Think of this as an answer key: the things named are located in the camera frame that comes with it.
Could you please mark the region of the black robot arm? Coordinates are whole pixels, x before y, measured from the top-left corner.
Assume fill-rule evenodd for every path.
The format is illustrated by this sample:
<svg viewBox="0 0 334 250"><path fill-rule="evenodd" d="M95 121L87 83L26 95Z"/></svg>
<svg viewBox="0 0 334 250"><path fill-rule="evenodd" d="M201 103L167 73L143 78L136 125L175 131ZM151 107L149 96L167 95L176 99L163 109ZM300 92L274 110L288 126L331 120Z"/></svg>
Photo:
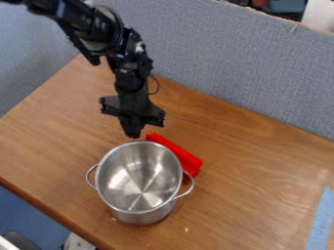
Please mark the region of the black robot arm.
<svg viewBox="0 0 334 250"><path fill-rule="evenodd" d="M84 0L0 2L22 5L32 14L53 20L91 64L107 60L116 94L99 99L100 112L119 118L125 135L136 139L144 126L161 127L165 111L151 102L147 86L152 59L139 33L124 25L113 9Z"/></svg>

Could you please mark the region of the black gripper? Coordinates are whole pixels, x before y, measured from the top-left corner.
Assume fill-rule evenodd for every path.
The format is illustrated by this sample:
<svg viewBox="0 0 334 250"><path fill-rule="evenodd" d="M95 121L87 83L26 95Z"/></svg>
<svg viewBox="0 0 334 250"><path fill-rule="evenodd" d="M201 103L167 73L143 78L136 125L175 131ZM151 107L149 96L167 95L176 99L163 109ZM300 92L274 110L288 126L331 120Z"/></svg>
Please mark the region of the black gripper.
<svg viewBox="0 0 334 250"><path fill-rule="evenodd" d="M152 103L147 86L133 92L116 89L117 95L101 97L101 113L115 116L120 120L125 135L137 138L144 125L163 127L165 124L165 111Z"/></svg>

